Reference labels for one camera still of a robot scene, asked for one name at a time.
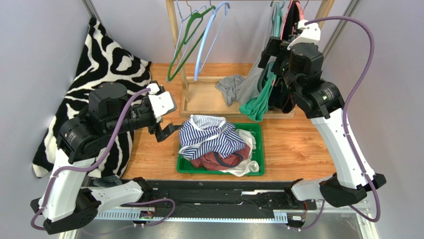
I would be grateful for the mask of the grey tank top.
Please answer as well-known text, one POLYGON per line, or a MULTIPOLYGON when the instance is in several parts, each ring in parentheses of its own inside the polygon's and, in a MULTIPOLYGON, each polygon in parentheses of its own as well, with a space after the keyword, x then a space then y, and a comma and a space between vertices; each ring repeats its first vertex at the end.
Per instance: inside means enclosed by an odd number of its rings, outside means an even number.
POLYGON ((275 1, 270 3, 271 10, 269 12, 267 28, 266 31, 261 34, 263 41, 259 48, 257 58, 248 75, 246 77, 239 74, 227 76, 222 78, 215 85, 215 88, 222 93, 224 101, 228 107, 234 102, 238 102, 240 105, 243 105, 249 100, 258 97, 260 94, 259 83, 261 81, 263 69, 258 67, 258 65, 262 57, 262 52, 271 36, 272 17, 275 5, 275 1))

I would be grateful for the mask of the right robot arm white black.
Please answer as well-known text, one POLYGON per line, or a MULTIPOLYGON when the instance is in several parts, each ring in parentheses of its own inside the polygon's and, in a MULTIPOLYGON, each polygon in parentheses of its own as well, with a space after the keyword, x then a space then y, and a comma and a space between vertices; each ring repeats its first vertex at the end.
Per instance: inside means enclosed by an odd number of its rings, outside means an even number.
POLYGON ((271 37, 262 52, 259 67, 275 57, 272 72, 283 82, 293 103, 319 131, 336 172, 330 176, 298 179, 285 188, 291 203, 324 200, 338 208, 359 203, 368 192, 386 183, 383 174, 367 164, 343 118, 344 99, 338 87, 322 78, 323 54, 313 43, 294 43, 271 37))

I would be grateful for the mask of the red tank top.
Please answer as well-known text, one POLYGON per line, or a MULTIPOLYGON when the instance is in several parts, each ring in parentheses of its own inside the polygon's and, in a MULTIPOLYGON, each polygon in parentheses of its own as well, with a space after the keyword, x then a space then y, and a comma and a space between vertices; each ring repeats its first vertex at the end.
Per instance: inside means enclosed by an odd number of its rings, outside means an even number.
POLYGON ((209 152, 200 158, 190 160, 190 163, 196 169, 204 167, 210 171, 221 171, 238 166, 242 161, 248 159, 250 152, 251 147, 246 145, 244 149, 236 151, 226 158, 223 158, 218 152, 209 152))

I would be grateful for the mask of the light blue plastic hanger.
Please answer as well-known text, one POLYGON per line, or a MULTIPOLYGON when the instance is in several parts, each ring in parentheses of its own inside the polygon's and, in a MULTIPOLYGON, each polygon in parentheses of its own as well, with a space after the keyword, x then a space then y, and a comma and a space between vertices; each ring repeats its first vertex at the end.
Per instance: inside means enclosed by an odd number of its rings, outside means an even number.
POLYGON ((230 3, 228 1, 222 1, 220 4, 218 4, 212 11, 212 14, 209 18, 209 21, 205 27, 203 36, 201 37, 201 42, 197 54, 197 59, 195 63, 195 71, 194 71, 194 81, 196 82, 199 79, 200 73, 203 71, 203 68, 206 64, 207 59, 209 58, 209 55, 215 45, 216 39, 222 29, 222 26, 227 18, 228 12, 231 9, 230 3), (223 13, 223 19, 221 21, 221 24, 216 31, 214 38, 209 46, 209 48, 206 48, 207 40, 210 39, 209 34, 212 25, 215 22, 216 17, 219 13, 223 13))

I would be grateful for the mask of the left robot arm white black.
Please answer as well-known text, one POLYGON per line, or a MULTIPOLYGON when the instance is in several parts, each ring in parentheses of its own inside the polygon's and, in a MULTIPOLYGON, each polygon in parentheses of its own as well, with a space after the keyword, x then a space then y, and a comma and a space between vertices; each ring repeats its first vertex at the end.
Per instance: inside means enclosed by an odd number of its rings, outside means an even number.
POLYGON ((172 94, 156 82, 129 96, 120 83, 104 83, 89 93, 89 103, 66 121, 57 138, 54 167, 41 198, 31 201, 43 216, 41 231, 49 235, 77 230, 97 214, 118 206, 151 206, 152 187, 141 177, 108 188, 83 188, 86 175, 107 157, 120 134, 147 128, 158 142, 179 126, 160 126, 162 117, 176 110, 172 94))

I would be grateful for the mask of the light blue wire hanger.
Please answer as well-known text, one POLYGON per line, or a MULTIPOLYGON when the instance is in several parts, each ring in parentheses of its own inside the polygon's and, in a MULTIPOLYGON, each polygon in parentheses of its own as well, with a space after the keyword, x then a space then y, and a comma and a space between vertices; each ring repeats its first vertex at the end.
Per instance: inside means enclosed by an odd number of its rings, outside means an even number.
POLYGON ((173 59, 170 63, 168 69, 167 80, 172 81, 177 74, 182 70, 188 58, 194 51, 197 43, 190 48, 190 44, 194 38, 196 31, 198 30, 199 23, 197 26, 193 26, 196 19, 203 20, 203 17, 198 10, 192 9, 192 7, 186 2, 187 6, 190 8, 190 13, 187 16, 183 16, 179 2, 176 0, 173 6, 177 8, 178 15, 180 18, 180 28, 178 30, 177 42, 175 45, 175 51, 173 59))

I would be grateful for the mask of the teal plastic hanger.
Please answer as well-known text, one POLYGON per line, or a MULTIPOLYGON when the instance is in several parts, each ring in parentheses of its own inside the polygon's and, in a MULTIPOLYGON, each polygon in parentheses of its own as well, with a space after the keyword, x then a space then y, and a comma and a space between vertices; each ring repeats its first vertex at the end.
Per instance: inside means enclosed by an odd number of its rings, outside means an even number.
POLYGON ((272 9, 271 13, 271 36, 279 37, 282 32, 283 25, 283 8, 286 4, 286 0, 283 0, 282 3, 278 1, 271 1, 270 7, 272 9))

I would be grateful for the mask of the blue white striped tank top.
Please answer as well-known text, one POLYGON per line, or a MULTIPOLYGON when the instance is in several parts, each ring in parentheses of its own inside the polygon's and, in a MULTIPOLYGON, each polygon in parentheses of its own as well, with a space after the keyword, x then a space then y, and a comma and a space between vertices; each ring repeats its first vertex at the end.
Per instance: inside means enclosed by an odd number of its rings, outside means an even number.
POLYGON ((246 147, 235 132, 235 125, 224 117, 191 115, 179 130, 178 153, 187 160, 198 159, 210 152, 227 157, 246 147))

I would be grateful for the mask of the green plastic hanger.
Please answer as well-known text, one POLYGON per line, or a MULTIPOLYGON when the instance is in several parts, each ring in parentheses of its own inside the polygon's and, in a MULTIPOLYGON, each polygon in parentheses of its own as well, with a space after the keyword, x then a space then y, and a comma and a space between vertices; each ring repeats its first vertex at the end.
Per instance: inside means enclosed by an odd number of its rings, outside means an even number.
POLYGON ((206 7, 205 5, 200 7, 197 10, 191 12, 189 16, 186 18, 182 18, 182 26, 185 26, 184 33, 182 30, 179 31, 178 35, 178 44, 176 50, 174 52, 174 58, 170 63, 170 67, 167 73, 167 82, 171 82, 176 75, 181 71, 182 67, 185 65, 186 61, 194 51, 194 49, 199 44, 202 39, 204 32, 203 31, 200 37, 196 40, 194 45, 189 48, 190 43, 193 41, 195 33, 198 31, 201 23, 204 20, 204 17, 216 10, 216 6, 212 5, 210 7, 206 7))

